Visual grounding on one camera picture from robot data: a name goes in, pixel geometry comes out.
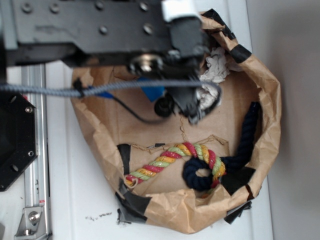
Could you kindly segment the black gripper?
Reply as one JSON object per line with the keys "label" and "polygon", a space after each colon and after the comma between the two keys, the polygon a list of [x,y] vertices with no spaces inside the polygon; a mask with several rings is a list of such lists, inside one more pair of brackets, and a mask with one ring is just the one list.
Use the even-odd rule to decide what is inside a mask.
{"label": "black gripper", "polygon": [[201,27],[202,23],[196,17],[172,20],[168,25],[171,49],[163,55],[145,53],[130,62],[129,70],[133,74],[176,82],[166,86],[164,95],[155,102],[154,111],[160,117],[167,118],[178,111],[195,125],[205,116],[195,85],[200,81],[200,62],[207,47]]}

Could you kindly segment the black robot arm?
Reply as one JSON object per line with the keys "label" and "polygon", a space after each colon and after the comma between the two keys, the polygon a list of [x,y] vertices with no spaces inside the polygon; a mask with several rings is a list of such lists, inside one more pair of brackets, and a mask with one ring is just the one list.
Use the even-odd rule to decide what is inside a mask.
{"label": "black robot arm", "polygon": [[61,97],[101,93],[78,85],[51,90],[7,84],[8,67],[60,60],[71,68],[125,66],[152,86],[164,80],[155,105],[198,123],[215,107],[201,103],[200,63],[207,50],[191,0],[3,0],[0,3],[0,89]]}

